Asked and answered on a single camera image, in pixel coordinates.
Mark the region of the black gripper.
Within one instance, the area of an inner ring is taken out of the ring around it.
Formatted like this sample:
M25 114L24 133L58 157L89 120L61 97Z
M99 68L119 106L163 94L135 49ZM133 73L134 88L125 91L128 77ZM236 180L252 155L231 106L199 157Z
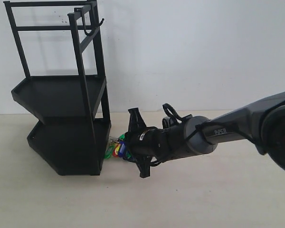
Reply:
M178 126L147 127L139 108L128 109L130 114L125 146L140 172L140 178L150 177L151 164L178 159Z

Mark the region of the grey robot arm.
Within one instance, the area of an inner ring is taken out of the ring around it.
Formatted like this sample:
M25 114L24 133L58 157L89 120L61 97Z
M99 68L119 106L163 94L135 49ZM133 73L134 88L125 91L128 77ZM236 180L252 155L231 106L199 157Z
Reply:
M285 171L285 92L271 95L214 119L180 116L164 104L162 128L147 126L138 108L129 109L125 146L140 177L151 167L193 156L210 154L220 143L247 140L259 154L268 155Z

